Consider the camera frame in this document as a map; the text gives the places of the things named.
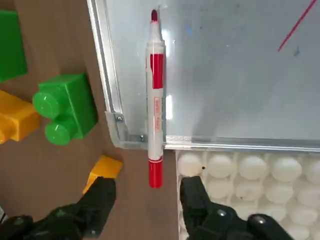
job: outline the white egg carton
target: white egg carton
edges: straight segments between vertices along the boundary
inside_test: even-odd
[[[178,192],[184,176],[200,176],[211,201],[240,218],[267,214],[295,240],[320,240],[320,155],[177,151],[176,161]],[[186,240],[179,197],[178,211]]]

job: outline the brown table surface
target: brown table surface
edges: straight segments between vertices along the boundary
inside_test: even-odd
[[[174,153],[165,153],[163,187],[151,189],[146,151],[114,148],[86,0],[0,0],[0,8],[18,12],[28,65],[27,75],[1,83],[0,89],[31,101],[38,83],[59,74],[87,72],[99,115],[85,139],[67,146],[46,140],[44,118],[23,141],[0,145],[0,205],[10,216],[43,218],[80,198],[90,170],[106,154],[123,161],[124,167],[100,239],[177,240]]]

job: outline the yellow building block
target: yellow building block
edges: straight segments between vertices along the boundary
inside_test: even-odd
[[[0,90],[0,144],[20,141],[39,125],[40,115],[31,103]]]
[[[83,194],[87,192],[87,190],[94,183],[97,177],[115,179],[118,176],[118,173],[122,168],[122,165],[122,162],[114,160],[111,157],[102,155],[89,174],[89,178],[83,190]]]

